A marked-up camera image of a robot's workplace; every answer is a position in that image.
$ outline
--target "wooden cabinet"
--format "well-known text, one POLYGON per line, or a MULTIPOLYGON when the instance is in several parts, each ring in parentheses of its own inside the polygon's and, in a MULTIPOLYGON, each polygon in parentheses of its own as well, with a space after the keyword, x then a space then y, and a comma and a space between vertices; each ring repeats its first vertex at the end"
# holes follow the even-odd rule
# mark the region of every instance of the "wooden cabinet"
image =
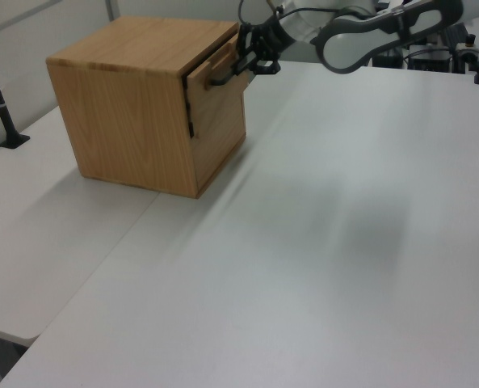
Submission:
POLYGON ((122 17, 47 59, 83 176, 199 197, 246 135, 237 24, 122 17))

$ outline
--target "white wall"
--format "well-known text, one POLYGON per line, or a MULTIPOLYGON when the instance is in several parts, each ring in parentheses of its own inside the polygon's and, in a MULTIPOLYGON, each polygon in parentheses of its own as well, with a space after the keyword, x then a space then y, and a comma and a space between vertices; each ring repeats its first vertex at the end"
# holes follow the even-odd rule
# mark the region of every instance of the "white wall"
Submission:
POLYGON ((62 0, 0 31, 0 86, 18 130, 57 105, 45 58, 106 23, 104 0, 62 0))
MULTIPOLYGON (((237 20, 239 0, 113 0, 121 15, 148 15, 166 18, 237 20)), ((243 19, 261 23, 271 10, 265 0, 245 0, 243 19)), ((294 44, 282 57, 285 61, 319 62, 310 44, 294 44)))

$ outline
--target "drawer front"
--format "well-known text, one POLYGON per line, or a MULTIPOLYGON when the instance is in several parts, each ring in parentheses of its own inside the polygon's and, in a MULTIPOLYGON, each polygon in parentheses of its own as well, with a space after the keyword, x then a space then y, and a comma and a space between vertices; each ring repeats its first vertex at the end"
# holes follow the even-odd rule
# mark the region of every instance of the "drawer front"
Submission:
POLYGON ((227 41, 187 76, 191 148, 200 188, 215 175, 246 135, 243 91, 248 76, 233 77, 224 86, 210 86, 236 60, 237 36, 227 41))

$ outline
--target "white table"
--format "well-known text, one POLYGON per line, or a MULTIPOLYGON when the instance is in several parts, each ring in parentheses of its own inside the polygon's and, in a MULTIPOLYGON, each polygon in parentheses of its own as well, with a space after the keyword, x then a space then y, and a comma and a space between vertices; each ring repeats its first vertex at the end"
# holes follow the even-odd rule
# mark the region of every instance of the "white table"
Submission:
POLYGON ((0 149, 0 338, 29 346, 157 196, 83 179, 58 109, 0 149))
POLYGON ((160 195, 1 388, 479 387, 479 87, 283 63, 246 114, 256 146, 160 195))

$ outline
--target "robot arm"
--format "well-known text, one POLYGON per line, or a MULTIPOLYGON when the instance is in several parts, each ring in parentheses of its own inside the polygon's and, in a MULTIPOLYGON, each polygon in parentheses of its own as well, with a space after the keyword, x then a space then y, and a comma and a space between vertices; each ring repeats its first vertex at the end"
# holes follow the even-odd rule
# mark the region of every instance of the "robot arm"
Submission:
MULTIPOLYGON (((479 16, 479 0, 418 0, 375 16, 370 16, 371 5, 370 0, 358 1, 357 15, 335 16, 321 29, 313 32, 308 29, 306 37, 296 33, 295 20, 287 18, 284 22, 286 19, 283 19, 281 25, 296 40, 306 41, 316 34, 311 42, 321 62, 335 73, 346 74, 357 70, 377 53, 479 16)), ((306 17, 309 16, 301 15, 300 23, 306 17)))
POLYGON ((275 74, 280 54, 301 41, 315 45, 329 70, 347 74, 377 53, 476 17, 479 0, 413 0, 379 13, 372 0, 285 0, 265 23, 242 24, 237 44, 240 58, 233 73, 249 69, 256 74, 275 74), (246 47, 250 34, 250 46, 246 47), (253 59, 246 59, 253 54, 253 59), (260 61, 273 62, 262 66, 260 61))

